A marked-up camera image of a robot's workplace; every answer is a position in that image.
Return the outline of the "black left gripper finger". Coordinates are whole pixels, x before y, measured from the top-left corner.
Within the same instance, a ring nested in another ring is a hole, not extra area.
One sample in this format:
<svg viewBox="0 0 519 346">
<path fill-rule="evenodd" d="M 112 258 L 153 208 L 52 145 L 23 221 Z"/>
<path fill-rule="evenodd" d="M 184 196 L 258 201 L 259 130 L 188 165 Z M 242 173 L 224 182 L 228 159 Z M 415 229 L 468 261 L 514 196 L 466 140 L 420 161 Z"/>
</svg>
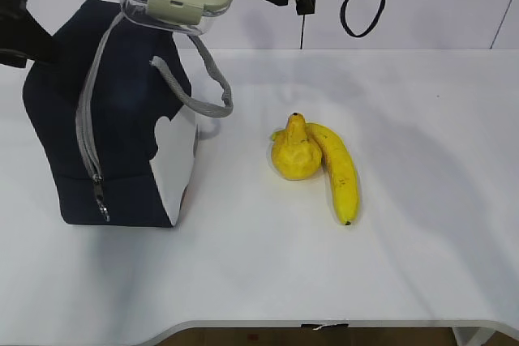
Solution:
<svg viewBox="0 0 519 346">
<path fill-rule="evenodd" d="M 24 68 L 28 60 L 55 61 L 55 40 L 32 17 L 28 0 L 1 0 L 1 64 Z"/>
</svg>

